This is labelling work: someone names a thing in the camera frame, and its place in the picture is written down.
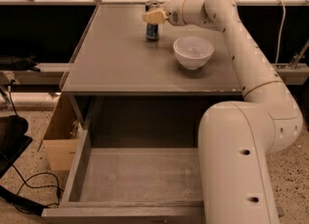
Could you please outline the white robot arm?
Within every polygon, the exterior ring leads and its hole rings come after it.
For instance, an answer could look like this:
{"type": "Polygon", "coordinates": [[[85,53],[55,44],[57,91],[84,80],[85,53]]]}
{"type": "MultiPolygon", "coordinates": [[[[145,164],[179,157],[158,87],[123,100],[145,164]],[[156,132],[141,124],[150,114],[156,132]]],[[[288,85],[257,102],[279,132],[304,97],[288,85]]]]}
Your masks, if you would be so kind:
{"type": "Polygon", "coordinates": [[[241,101],[219,102],[199,125],[206,224],[280,224],[266,156],[293,144],[303,118],[294,97],[239,18],[236,0],[172,0],[147,23],[215,26],[223,35],[241,101]]]}

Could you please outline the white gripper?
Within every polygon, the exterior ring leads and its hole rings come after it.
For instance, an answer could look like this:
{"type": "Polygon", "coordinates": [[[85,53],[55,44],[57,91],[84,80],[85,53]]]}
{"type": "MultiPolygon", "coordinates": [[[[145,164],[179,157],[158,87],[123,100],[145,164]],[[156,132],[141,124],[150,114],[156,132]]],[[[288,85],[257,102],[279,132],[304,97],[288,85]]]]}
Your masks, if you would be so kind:
{"type": "Polygon", "coordinates": [[[171,0],[162,5],[162,9],[153,9],[145,12],[142,18],[149,24],[163,24],[166,20],[174,26],[184,26],[183,2],[185,0],[171,0]]]}

